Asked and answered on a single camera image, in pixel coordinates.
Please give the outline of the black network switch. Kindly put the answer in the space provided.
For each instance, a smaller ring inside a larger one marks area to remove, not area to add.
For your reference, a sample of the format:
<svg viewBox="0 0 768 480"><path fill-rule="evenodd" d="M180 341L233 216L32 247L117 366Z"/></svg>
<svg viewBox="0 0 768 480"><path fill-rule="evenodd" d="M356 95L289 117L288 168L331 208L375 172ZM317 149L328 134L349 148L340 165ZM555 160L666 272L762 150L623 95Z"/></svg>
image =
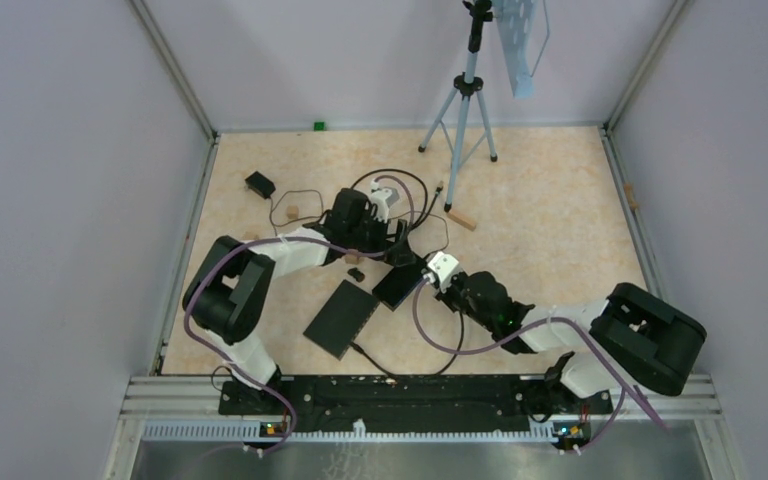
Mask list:
<svg viewBox="0 0 768 480"><path fill-rule="evenodd" d="M303 332L303 336L337 360L349 350L379 305L357 285L343 280Z"/></svg>
<svg viewBox="0 0 768 480"><path fill-rule="evenodd" d="M393 267L372 289L372 295L390 311L396 311L423 279L425 267L421 257L410 264Z"/></svg>

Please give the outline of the black power adapter with cord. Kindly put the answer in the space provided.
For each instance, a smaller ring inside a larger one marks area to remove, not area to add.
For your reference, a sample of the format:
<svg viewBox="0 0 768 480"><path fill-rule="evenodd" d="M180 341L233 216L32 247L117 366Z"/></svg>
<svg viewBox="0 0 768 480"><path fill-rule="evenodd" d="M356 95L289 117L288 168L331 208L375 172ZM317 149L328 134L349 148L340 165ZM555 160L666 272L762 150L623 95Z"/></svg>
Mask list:
<svg viewBox="0 0 768 480"><path fill-rule="evenodd" d="M419 184L419 186L423 190L423 207L420 210L408 210L406 213L400 214L399 218L406 215L412 216L413 221L411 222L411 225L410 225L411 232L419 229L431 217L439 220L442 223L444 228L445 243L438 248L434 248L430 250L427 253L427 256L430 256L438 251L446 250L451 244L449 223L443 216L433 212L438 198L443 193L445 183L443 181L440 181L437 184L437 186L434 188L434 194L431 195L429 193L429 188L426 182L422 180L420 177L418 177L416 174L403 169L398 169L398 168L380 168L380 169L371 170L361 175L359 178L357 178L354 181L351 187L352 188L357 187L362 181L366 180L367 178L370 178L371 180L378 180L381 176L386 176L386 175L406 176L416 181ZM255 171L254 173L246 177L244 180L244 186L247 191L252 191L262 199L269 201L270 207L269 207L269 213L268 213L268 221L270 223L270 226L272 227L274 235L279 234L280 228L287 227L293 224L306 225L308 223L319 223L321 220L324 219L324 217L328 213L328 210L325 208L324 197L322 193L316 189L287 190L277 200L275 200L273 198L273 194L276 192L275 183L272 180L268 179L265 175L263 175L259 171ZM301 216L300 214L297 214L293 218L288 218L288 220L284 223L275 222L273 218L273 214L276 212L281 202L284 200L284 198L287 195L290 195L290 194L300 195L300 194L306 194L306 193L314 193L317 196L320 204L320 213L318 215Z"/></svg>

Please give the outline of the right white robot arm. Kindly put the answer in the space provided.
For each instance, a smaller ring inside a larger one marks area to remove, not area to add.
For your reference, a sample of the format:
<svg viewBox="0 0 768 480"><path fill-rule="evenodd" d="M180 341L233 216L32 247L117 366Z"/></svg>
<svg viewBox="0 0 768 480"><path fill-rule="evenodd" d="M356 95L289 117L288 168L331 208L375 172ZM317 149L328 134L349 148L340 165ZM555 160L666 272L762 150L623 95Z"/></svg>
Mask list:
<svg viewBox="0 0 768 480"><path fill-rule="evenodd" d="M560 376L546 385L549 404L560 412L629 380L680 395L708 336L697 320L628 282L604 300L561 307L516 301L487 271L459 272L432 287L436 300L475 321L509 353L569 354Z"/></svg>

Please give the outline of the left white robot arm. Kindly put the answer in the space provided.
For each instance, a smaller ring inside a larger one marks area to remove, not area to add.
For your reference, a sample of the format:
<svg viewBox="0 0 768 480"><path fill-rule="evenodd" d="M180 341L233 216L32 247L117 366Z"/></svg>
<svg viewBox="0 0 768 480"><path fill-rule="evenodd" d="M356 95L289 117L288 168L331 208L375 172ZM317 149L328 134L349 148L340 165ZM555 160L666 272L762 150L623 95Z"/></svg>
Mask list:
<svg viewBox="0 0 768 480"><path fill-rule="evenodd" d="M365 194L341 189L322 218L287 233L241 242L217 238L182 298L185 331L227 362L242 382L243 401L257 413L279 404L278 366L254 330L272 281L354 256L392 267L416 261L411 221L395 219L400 194L372 182Z"/></svg>

